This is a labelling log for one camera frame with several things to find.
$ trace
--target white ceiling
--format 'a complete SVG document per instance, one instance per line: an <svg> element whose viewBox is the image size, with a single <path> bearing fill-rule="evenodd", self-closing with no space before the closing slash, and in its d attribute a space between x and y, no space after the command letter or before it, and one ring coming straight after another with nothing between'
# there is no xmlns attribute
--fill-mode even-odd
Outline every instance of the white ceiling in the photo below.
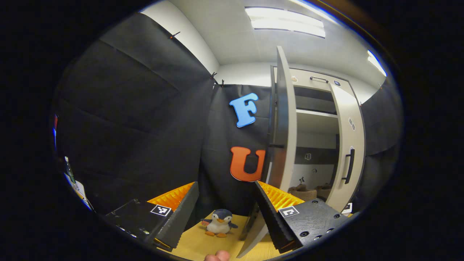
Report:
<svg viewBox="0 0 464 261"><path fill-rule="evenodd" d="M385 77L367 61L367 43L345 27L288 0L170 0L197 29L220 65L276 62L282 46L291 64L325 68L371 86ZM278 7L317 18L326 38L280 30L255 30L244 7Z"/></svg>

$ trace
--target blue letter f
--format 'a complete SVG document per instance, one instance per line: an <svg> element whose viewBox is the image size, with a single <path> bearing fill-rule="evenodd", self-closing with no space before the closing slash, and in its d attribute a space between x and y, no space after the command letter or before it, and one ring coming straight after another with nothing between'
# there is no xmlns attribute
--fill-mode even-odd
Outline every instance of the blue letter f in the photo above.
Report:
<svg viewBox="0 0 464 261"><path fill-rule="evenodd" d="M250 93L229 102L229 105L232 105L234 107L235 113L237 114L237 127L239 128L247 126L248 124L252 124L256 121L256 118L250 116L250 114L248 113L248 111L251 111L251 113L256 113L256 105L252 101L249 101L248 105L245 105L245 101L247 100L257 101L258 95Z"/></svg>

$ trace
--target stuffed penguin toy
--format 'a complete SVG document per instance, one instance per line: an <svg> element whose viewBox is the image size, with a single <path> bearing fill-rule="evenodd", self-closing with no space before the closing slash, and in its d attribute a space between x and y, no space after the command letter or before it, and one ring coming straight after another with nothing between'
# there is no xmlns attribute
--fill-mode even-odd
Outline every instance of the stuffed penguin toy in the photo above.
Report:
<svg viewBox="0 0 464 261"><path fill-rule="evenodd" d="M217 237L226 237L231 228L238 226L231 222L232 212L227 209L218 209L213 212L213 219L202 219L202 224L206 226L206 235Z"/></svg>

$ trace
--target drawer handle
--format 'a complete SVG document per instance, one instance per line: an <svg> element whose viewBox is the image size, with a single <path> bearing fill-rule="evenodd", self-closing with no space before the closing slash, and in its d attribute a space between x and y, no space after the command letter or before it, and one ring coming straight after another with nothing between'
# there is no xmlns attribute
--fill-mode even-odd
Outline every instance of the drawer handle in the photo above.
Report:
<svg viewBox="0 0 464 261"><path fill-rule="evenodd" d="M350 157L350 159L349 159L349 167L348 167L348 175L347 175L347 177L343 177L342 179L345 180L345 184L348 184L349 179L351 178L351 172L353 171L354 149L351 149L350 154L347 154L346 156Z"/></svg>
<svg viewBox="0 0 464 261"><path fill-rule="evenodd" d="M329 81L328 81L328 80L326 80L326 79L323 79L323 78L319 78L319 77L312 77L312 76L311 76L309 79L310 79L310 80L312 80L312 79L319 79L319 80L324 80L326 84L328 84L328 83L329 83Z"/></svg>

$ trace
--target orange egg crate foam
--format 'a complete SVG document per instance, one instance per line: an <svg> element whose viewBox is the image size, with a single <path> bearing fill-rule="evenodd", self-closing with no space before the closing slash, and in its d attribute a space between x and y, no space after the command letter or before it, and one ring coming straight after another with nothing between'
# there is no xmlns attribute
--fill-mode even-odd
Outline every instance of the orange egg crate foam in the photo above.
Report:
<svg viewBox="0 0 464 261"><path fill-rule="evenodd" d="M267 197L272 203L272 206L278 211L279 209L304 203L304 200L295 197L294 195L273 187L269 184L258 181L263 188Z"/></svg>
<svg viewBox="0 0 464 261"><path fill-rule="evenodd" d="M183 185L182 187L168 191L162 195L148 200L147 202L171 208L171 210L174 212L194 183L195 182L192 182L187 185Z"/></svg>

